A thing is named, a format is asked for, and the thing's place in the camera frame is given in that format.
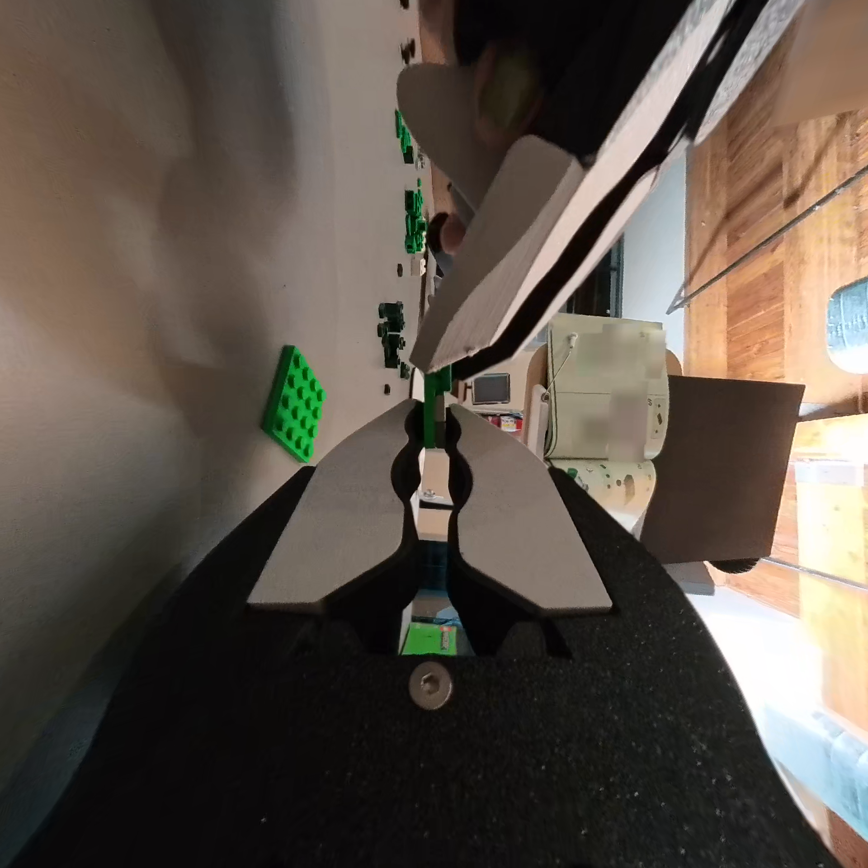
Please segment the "pile of dark green lego pieces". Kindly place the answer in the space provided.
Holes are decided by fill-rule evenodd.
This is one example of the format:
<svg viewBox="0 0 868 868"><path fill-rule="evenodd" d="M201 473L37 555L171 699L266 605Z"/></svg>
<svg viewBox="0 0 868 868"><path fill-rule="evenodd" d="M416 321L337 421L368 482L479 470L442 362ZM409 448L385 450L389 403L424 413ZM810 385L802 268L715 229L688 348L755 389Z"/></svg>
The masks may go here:
<svg viewBox="0 0 868 868"><path fill-rule="evenodd" d="M406 349L405 308L401 301L381 302L377 306L377 336L383 349L384 366L395 371L399 377L410 383L410 365L403 361L400 353Z"/></svg>

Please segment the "teal oval fixture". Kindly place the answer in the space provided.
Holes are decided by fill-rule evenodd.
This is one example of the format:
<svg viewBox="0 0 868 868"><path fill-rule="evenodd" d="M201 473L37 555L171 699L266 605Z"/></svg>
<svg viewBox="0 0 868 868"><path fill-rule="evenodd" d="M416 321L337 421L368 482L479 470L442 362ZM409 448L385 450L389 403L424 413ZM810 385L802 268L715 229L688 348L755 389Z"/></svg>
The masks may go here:
<svg viewBox="0 0 868 868"><path fill-rule="evenodd" d="M867 278L836 290L826 311L826 349L846 373L867 374Z"/></svg>

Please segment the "pile of bright green lego pieces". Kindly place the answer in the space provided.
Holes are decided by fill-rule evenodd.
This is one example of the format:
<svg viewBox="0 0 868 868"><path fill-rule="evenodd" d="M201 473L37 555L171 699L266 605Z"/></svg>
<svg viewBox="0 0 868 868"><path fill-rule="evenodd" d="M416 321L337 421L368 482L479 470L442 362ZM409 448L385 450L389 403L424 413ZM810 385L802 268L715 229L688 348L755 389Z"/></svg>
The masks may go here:
<svg viewBox="0 0 868 868"><path fill-rule="evenodd" d="M404 117L396 109L394 112L395 133L400 147L404 164L408 167L417 167L417 155L414 149L410 131L407 128ZM425 200L422 190L422 180L418 177L415 186L405 189L405 250L407 255L421 254L425 249L428 222L425 218Z"/></svg>

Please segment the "cream printed bag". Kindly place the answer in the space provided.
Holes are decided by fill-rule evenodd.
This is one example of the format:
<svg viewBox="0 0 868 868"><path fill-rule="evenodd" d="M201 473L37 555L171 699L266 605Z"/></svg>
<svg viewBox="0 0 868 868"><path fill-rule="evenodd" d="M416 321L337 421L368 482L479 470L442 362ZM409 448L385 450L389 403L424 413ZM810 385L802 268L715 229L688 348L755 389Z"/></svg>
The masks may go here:
<svg viewBox="0 0 868 868"><path fill-rule="evenodd" d="M544 458L637 536L669 421L666 331L657 322L559 313L547 338Z"/></svg>

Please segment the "green square lego plate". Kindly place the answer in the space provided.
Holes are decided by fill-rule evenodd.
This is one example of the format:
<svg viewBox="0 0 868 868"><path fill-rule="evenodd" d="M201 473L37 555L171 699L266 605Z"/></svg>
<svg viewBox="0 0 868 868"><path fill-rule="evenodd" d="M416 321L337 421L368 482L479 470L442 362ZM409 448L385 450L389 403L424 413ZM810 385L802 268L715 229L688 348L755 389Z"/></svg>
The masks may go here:
<svg viewBox="0 0 868 868"><path fill-rule="evenodd" d="M285 344L259 427L298 462L309 463L326 397L305 356L295 345Z"/></svg>

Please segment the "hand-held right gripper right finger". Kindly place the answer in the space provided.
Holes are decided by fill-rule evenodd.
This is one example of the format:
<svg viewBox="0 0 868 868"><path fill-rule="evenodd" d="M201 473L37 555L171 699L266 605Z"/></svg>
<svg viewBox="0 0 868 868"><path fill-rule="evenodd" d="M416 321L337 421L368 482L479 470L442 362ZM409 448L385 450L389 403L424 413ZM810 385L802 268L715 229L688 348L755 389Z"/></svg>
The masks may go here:
<svg viewBox="0 0 868 868"><path fill-rule="evenodd" d="M447 590L478 657L571 657L558 622L612 600L547 466L474 412L446 412Z"/></svg>

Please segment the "small green L-shaped lego tile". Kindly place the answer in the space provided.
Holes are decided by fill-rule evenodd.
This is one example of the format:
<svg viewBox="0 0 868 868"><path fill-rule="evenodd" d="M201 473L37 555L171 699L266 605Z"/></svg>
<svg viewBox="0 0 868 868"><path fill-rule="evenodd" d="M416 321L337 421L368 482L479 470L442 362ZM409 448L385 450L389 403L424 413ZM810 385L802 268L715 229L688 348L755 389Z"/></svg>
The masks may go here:
<svg viewBox="0 0 868 868"><path fill-rule="evenodd" d="M446 427L446 396L452 387L451 365L425 375L423 431L425 449L442 449Z"/></svg>

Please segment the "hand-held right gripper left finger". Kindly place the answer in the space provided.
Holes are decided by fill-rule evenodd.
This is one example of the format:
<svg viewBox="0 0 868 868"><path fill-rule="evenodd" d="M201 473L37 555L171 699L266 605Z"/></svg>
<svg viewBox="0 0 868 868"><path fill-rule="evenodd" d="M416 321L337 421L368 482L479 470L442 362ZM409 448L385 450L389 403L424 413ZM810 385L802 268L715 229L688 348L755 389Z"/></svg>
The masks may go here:
<svg viewBox="0 0 868 868"><path fill-rule="evenodd" d="M321 459L247 604L341 623L371 654L396 655L419 590L413 497L422 404L408 398Z"/></svg>

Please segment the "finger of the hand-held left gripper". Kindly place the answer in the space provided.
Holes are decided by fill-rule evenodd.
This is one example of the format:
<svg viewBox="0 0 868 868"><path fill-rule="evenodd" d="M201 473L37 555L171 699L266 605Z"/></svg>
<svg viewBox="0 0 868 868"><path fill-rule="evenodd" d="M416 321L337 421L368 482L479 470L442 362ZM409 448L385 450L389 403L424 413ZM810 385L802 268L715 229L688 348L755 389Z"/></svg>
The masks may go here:
<svg viewBox="0 0 868 868"><path fill-rule="evenodd" d="M537 138L507 153L418 331L411 363L461 376L515 356L622 235L653 152L613 146L589 170Z"/></svg>
<svg viewBox="0 0 868 868"><path fill-rule="evenodd" d="M495 181L516 134L498 134L478 117L472 71L423 62L404 67L396 82L397 106L429 161L472 208L495 185L495 202L515 205L510 175Z"/></svg>

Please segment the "brown cardboard panel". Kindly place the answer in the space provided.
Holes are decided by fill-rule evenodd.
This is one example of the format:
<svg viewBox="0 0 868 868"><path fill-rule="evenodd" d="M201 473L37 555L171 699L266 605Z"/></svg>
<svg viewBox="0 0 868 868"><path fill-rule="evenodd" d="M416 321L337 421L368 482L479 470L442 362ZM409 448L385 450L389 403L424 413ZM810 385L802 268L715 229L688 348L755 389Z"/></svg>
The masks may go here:
<svg viewBox="0 0 868 868"><path fill-rule="evenodd" d="M668 388L639 539L665 565L750 571L771 554L805 385L676 375Z"/></svg>

